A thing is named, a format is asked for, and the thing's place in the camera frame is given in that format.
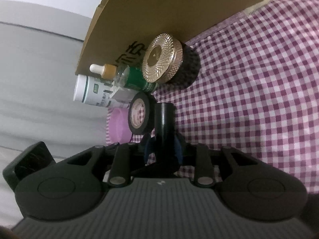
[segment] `checkered tablecloth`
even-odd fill
[[[318,192],[318,17],[319,0],[273,0],[238,14],[192,45],[202,65],[193,85],[154,96],[175,104],[186,141],[236,147]]]

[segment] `pink bottle cap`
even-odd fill
[[[112,143],[125,144],[131,141],[132,132],[128,122],[129,109],[114,108],[111,113],[108,130]]]

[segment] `cardboard box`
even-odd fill
[[[186,42],[262,0],[102,0],[85,38],[76,74],[94,76],[91,64],[141,61],[161,33]]]

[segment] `tape roll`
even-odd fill
[[[129,108],[129,127],[134,135],[144,135],[154,129],[156,100],[153,95],[139,92]]]

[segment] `bottle label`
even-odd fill
[[[144,79],[143,73],[140,69],[130,67],[130,74],[124,88],[152,93],[155,91],[156,87],[156,83],[149,83]]]

